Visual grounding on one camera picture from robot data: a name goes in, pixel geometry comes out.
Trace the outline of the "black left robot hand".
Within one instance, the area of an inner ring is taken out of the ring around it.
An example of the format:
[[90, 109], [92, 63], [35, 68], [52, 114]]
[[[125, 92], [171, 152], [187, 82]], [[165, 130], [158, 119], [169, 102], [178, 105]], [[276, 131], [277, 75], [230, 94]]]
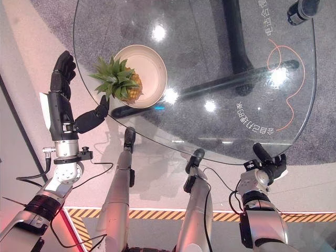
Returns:
[[70, 104], [70, 82], [76, 76], [73, 56], [65, 50], [57, 59], [51, 74], [50, 91], [46, 93], [46, 127], [53, 141], [77, 140], [78, 134], [99, 126], [107, 117], [110, 102], [102, 96], [99, 105], [74, 119]]

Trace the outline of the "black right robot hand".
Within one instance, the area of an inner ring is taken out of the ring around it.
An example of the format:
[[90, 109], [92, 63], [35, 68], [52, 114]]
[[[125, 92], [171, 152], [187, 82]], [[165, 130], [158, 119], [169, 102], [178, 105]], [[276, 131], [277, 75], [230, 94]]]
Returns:
[[268, 175], [268, 185], [271, 185], [274, 180], [285, 175], [287, 170], [287, 156], [284, 153], [273, 158], [260, 143], [253, 145], [253, 151], [260, 159], [261, 170]]

